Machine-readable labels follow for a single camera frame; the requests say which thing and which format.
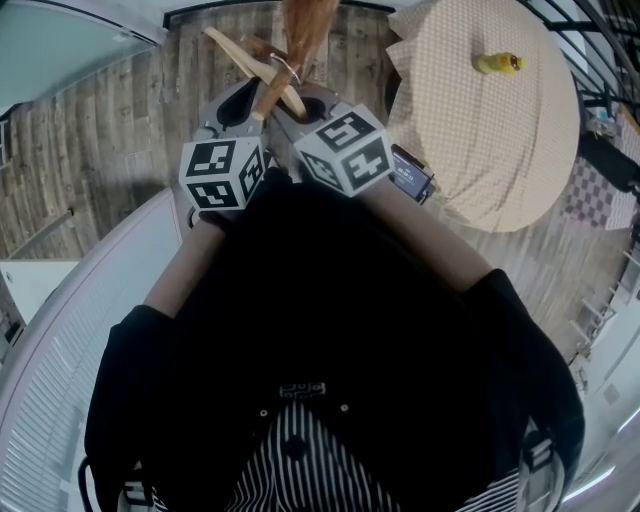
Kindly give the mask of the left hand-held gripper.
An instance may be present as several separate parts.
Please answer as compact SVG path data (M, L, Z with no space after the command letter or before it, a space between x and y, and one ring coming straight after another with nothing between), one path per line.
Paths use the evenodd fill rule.
M205 109L193 140L183 145L179 184L194 208L243 210L264 178L265 119L253 112L259 88L259 79L246 79L226 89Z

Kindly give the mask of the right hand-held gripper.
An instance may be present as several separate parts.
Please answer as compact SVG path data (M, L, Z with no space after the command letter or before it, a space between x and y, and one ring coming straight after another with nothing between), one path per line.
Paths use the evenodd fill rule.
M334 118L311 131L312 123L281 102L272 118L316 182L354 197L393 172L387 131L366 106L353 107L321 85L304 85L299 96L307 120Z

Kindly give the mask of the person's right forearm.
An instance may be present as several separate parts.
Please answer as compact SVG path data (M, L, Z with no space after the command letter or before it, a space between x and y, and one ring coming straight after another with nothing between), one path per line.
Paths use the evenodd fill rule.
M453 291L464 293L491 273L479 253L391 181L377 182L359 199Z

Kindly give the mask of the person's left forearm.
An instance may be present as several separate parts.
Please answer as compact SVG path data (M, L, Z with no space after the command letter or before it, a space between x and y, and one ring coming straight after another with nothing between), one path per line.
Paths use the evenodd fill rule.
M198 220L143 304L174 318L211 266L226 238L211 220Z

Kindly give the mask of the round table with beige cloth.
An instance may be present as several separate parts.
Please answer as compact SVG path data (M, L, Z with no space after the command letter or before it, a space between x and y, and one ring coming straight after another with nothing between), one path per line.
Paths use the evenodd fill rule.
M401 82L387 128L434 173L453 217L486 232L514 232L549 210L577 152L579 107L566 60L518 0L423 0L389 18L387 50ZM484 74L479 55L528 61Z

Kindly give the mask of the person's black shirt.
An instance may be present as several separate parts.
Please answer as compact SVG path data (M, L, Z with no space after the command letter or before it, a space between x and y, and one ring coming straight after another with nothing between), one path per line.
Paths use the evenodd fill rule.
M557 512L585 419L569 368L507 275L450 289L359 198L270 169L174 318L109 333L85 451L101 512L129 480L166 512L224 512L259 413L285 396L413 400L524 421L515 512Z

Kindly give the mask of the frosted glass door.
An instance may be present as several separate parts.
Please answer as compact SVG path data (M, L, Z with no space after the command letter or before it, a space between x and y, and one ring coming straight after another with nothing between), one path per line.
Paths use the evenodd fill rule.
M0 116L165 39L156 0L0 0Z

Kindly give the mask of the yellow bottle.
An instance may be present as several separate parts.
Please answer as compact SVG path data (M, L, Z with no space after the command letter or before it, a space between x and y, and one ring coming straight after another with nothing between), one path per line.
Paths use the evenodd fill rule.
M474 58L475 68L484 74L514 74L528 68L528 61L512 53L479 55Z

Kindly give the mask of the white desk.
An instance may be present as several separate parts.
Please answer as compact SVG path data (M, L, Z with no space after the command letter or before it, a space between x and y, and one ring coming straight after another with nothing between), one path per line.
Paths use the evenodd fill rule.
M0 261L0 274L25 324L77 264L77 260Z

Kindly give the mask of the wooden spoon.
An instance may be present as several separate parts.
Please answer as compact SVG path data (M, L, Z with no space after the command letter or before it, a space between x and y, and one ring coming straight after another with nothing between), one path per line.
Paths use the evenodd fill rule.
M518 1L553 35L587 106L640 116L640 2Z

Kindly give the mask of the white wooden shelf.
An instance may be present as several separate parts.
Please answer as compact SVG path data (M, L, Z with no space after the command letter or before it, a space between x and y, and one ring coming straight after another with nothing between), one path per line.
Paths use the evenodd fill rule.
M619 332L626 335L625 324L640 305L640 243L623 252L624 269L603 295L582 298L578 318L570 326L578 335L577 354L590 361L596 350Z

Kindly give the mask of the black white striped garment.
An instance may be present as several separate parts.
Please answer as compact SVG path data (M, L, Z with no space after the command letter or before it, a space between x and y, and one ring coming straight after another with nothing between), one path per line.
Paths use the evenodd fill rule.
M285 396L259 413L224 512L515 512L524 421L393 396Z

